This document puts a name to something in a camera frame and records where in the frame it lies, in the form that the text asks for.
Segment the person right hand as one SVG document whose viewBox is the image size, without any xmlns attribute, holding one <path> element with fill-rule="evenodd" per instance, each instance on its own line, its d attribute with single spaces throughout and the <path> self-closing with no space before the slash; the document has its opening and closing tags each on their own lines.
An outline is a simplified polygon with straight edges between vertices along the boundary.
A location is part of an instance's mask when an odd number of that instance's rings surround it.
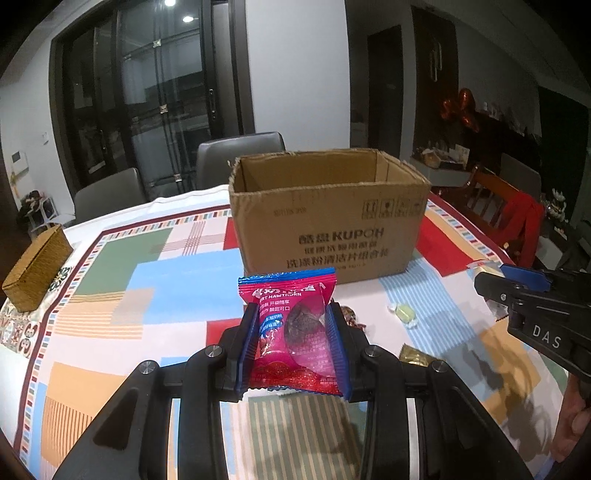
<svg viewBox="0 0 591 480">
<path fill-rule="evenodd" d="M 570 455 L 590 421 L 590 409 L 580 394 L 579 385 L 579 379 L 569 374 L 551 443 L 551 455 L 557 462 L 564 461 Z"/>
</svg>

